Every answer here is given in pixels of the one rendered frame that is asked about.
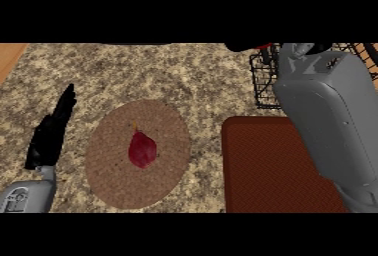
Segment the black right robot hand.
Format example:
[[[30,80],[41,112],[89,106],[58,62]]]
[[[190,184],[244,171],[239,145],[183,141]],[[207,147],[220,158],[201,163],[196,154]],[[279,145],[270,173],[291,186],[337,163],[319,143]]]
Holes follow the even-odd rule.
[[[226,42],[226,48],[233,52],[242,52],[255,49],[257,46],[267,44],[267,42],[247,43],[247,42]],[[307,55],[325,52],[332,47],[331,43],[316,43]]]

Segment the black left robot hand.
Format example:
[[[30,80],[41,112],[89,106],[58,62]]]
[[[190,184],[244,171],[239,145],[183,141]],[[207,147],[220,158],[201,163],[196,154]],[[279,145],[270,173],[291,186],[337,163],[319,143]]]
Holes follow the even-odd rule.
[[[56,165],[75,103],[74,85],[69,85],[61,95],[53,113],[44,116],[34,129],[25,160],[28,170],[34,170],[38,166]]]

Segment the dark red rectangular tray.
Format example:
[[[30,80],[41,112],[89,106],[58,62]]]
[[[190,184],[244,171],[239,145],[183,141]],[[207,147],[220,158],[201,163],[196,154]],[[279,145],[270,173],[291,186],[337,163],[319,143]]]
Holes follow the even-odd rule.
[[[227,118],[221,125],[221,155],[229,213],[346,211],[288,118]]]

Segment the round brown woven placemat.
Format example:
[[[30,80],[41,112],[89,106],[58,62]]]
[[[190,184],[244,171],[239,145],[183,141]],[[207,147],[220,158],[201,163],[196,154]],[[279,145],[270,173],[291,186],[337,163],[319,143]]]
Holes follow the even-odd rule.
[[[174,189],[188,169],[190,140],[179,112],[158,100],[139,100],[99,122],[86,152],[95,195],[120,209],[140,209]]]

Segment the dark red pointed vegetable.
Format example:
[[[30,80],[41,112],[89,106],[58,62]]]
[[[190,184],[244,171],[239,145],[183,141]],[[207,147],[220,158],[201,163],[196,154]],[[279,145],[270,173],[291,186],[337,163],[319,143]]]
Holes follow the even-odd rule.
[[[128,145],[128,160],[133,165],[145,169],[157,159],[157,143],[133,124],[133,136]]]

